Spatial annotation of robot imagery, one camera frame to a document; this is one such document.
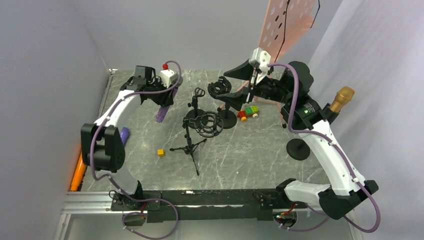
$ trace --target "purple toy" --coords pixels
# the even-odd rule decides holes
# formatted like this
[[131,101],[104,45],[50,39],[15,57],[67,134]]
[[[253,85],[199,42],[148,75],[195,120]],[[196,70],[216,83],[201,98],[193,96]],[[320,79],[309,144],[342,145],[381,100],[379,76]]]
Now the purple toy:
[[120,139],[122,140],[123,145],[125,145],[129,136],[130,136],[130,130],[128,129],[128,127],[124,126],[122,130],[120,131]]
[[[176,87],[176,88],[173,89],[172,99],[175,98],[175,95],[177,94],[177,91],[178,91],[178,87]],[[159,108],[159,111],[157,111],[157,113],[156,113],[156,122],[162,123],[164,121],[165,116],[168,113],[168,109],[170,109],[170,106],[163,106],[163,107],[161,106]]]

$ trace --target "gray wall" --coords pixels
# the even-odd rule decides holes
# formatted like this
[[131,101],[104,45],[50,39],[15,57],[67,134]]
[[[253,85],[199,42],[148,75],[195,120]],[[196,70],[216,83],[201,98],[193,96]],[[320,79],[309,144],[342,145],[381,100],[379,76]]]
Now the gray wall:
[[[108,68],[231,69],[258,46],[268,0],[72,0]],[[286,55],[308,63],[342,0],[322,0],[315,26]]]
[[0,238],[51,239],[109,71],[68,0],[0,7]]
[[[311,93],[321,104],[345,85],[356,90],[332,125],[368,179],[382,214],[366,240],[423,239],[424,2],[349,1],[340,5],[311,59]],[[369,200],[356,211],[370,228]]]

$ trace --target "small yellow block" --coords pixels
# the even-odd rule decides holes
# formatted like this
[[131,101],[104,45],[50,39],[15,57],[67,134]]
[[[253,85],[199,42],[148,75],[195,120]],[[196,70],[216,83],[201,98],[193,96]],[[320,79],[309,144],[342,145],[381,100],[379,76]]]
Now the small yellow block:
[[163,149],[158,149],[158,150],[157,150],[157,155],[158,155],[159,157],[163,157],[163,156],[165,156],[165,151],[164,151]]

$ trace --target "gray marble table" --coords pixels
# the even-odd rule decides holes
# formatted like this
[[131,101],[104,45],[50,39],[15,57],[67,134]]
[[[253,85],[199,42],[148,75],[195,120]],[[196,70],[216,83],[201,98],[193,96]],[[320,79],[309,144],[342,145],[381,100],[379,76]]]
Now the gray marble table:
[[[118,70],[111,81],[103,112],[113,103],[120,86],[133,74],[133,70]],[[174,105],[162,123],[156,122],[159,106],[147,100],[130,117],[126,127],[130,137],[126,143],[126,161],[129,171],[140,180],[145,190],[210,190],[275,188],[288,178],[303,182],[329,183],[324,170],[313,154],[304,161],[297,161],[287,154],[286,143],[297,135],[283,129],[278,108],[274,104],[251,102],[244,107],[257,105],[259,118],[237,121],[235,127],[224,129],[209,138],[196,150],[194,157],[200,176],[189,155],[169,148],[186,145],[183,117],[190,110],[193,90],[200,87],[206,95],[199,98],[199,107],[216,112],[222,102],[207,94],[209,83],[215,82],[223,70],[183,70],[184,82],[178,89]],[[234,92],[242,80],[231,79]],[[203,138],[190,130],[193,142]],[[158,149],[165,156],[157,155]],[[82,191],[108,191],[112,186],[104,178],[94,181],[87,171]]]

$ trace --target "cable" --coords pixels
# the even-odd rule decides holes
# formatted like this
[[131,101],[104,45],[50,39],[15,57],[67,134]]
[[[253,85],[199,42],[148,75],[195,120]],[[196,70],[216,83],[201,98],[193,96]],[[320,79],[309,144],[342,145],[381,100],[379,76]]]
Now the cable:
[[115,194],[117,194],[117,191],[110,190],[107,195],[109,195],[109,198],[111,198],[112,200],[119,200],[119,198],[114,198]]
[[293,209],[295,209],[295,207],[296,207],[296,203],[293,203],[293,204],[291,205],[290,209],[289,209],[288,211],[283,211],[283,212],[281,213],[281,215],[283,215],[283,216],[288,215],[289,213],[291,213],[291,212],[293,211]]
[[[295,133],[295,134],[314,134],[314,135],[320,136],[321,138],[325,139],[328,143],[331,143],[332,140],[328,136],[326,136],[326,135],[324,135],[320,132],[313,131],[313,130],[295,130],[295,129],[292,128],[293,117],[294,117],[295,108],[296,108],[296,102],[298,100],[298,94],[299,94],[299,77],[298,77],[298,74],[297,74],[295,68],[292,67],[288,63],[270,63],[270,64],[268,64],[268,67],[274,67],[274,66],[281,66],[281,67],[288,68],[291,71],[291,73],[293,74],[293,78],[294,78],[293,98],[291,100],[290,112],[288,114],[288,124],[287,124],[288,130],[292,133]],[[338,154],[340,154],[341,158],[343,159],[344,164],[346,165],[347,169],[349,170],[350,175],[352,176],[352,179],[356,179],[357,176],[355,175],[355,172],[352,169],[352,166],[349,163],[349,160],[346,157],[346,155],[343,153],[342,149],[339,146],[337,146],[336,144],[333,144],[332,146],[335,148],[335,150],[338,152]],[[362,183],[357,181],[356,184],[365,193],[365,195],[369,198],[372,205],[374,206],[375,214],[376,214],[375,224],[372,228],[365,229],[365,228],[362,228],[362,227],[358,226],[357,224],[353,223],[346,216],[344,216],[344,219],[346,219],[355,228],[359,229],[360,231],[362,231],[364,233],[373,233],[379,228],[380,222],[381,222],[381,213],[380,213],[379,206],[377,205],[377,202],[374,200],[373,196],[368,192],[368,190],[364,187],[364,185],[362,185]]]
[[314,212],[314,213],[316,213],[316,214],[324,215],[324,216],[326,216],[326,215],[327,215],[327,214],[325,214],[325,212],[317,211],[317,210],[313,209],[313,208],[312,208],[309,204],[307,204],[306,202],[305,202],[305,205],[306,205],[306,207],[307,207],[309,210],[311,210],[312,212]]
[[102,179],[104,177],[108,177],[109,178],[109,181],[112,183],[112,185],[115,186],[115,188],[117,188],[118,190],[120,190],[120,192],[123,195],[125,195],[128,199],[130,199],[130,200],[132,200],[134,202],[138,202],[138,203],[145,203],[145,202],[149,202],[149,201],[161,201],[161,202],[164,202],[164,203],[170,205],[172,207],[172,209],[174,210],[175,216],[176,216],[175,225],[174,225],[174,227],[172,228],[172,230],[168,234],[166,234],[164,236],[161,236],[161,237],[150,237],[150,236],[146,236],[146,235],[143,235],[143,234],[141,234],[141,233],[139,233],[137,231],[134,231],[133,229],[131,229],[128,226],[125,225],[125,218],[126,217],[128,217],[130,215],[132,215],[132,216],[133,215],[145,216],[144,213],[130,212],[130,213],[125,214],[122,217],[122,225],[124,226],[124,229],[126,229],[126,230],[128,230],[128,231],[130,231],[130,232],[132,232],[134,234],[137,234],[140,237],[143,237],[145,239],[150,239],[150,240],[161,240],[161,239],[165,239],[165,238],[169,237],[171,234],[173,234],[175,232],[175,230],[177,229],[178,223],[179,223],[178,211],[177,211],[177,208],[175,207],[175,205],[173,205],[169,201],[167,201],[165,199],[162,199],[162,198],[135,199],[135,198],[131,197],[128,192],[122,190],[119,187],[119,185],[115,182],[115,180],[113,179],[113,177],[110,174],[106,173],[106,174],[103,174],[103,175],[97,177],[96,176],[95,167],[94,167],[94,158],[93,158],[93,155],[94,155],[94,147],[96,145],[96,139],[97,139],[97,136],[100,133],[100,130],[105,126],[105,124],[109,120],[110,116],[114,113],[115,109],[118,107],[118,105],[122,101],[124,101],[125,99],[127,99],[127,98],[129,98],[131,96],[134,96],[134,95],[163,94],[163,93],[166,93],[168,91],[171,91],[172,89],[174,89],[175,87],[177,87],[177,85],[181,81],[181,75],[182,75],[181,66],[178,64],[178,62],[176,62],[174,60],[169,60],[169,61],[165,62],[165,64],[168,64],[168,63],[174,63],[178,67],[178,80],[174,83],[174,85],[172,85],[170,88],[167,88],[167,89],[161,90],[161,91],[136,91],[136,92],[132,92],[132,93],[129,93],[129,94],[125,95],[123,98],[119,99],[118,101],[116,101],[116,103],[110,108],[110,111],[107,114],[107,116],[104,118],[104,120],[101,122],[101,124],[97,127],[96,131],[94,132],[93,138],[91,140],[91,145],[90,145],[90,155],[89,155],[89,157],[90,157],[90,169],[91,169],[91,174],[92,174],[92,176],[93,176],[93,178],[94,178],[95,181],[98,181],[98,180],[100,180],[100,179]]

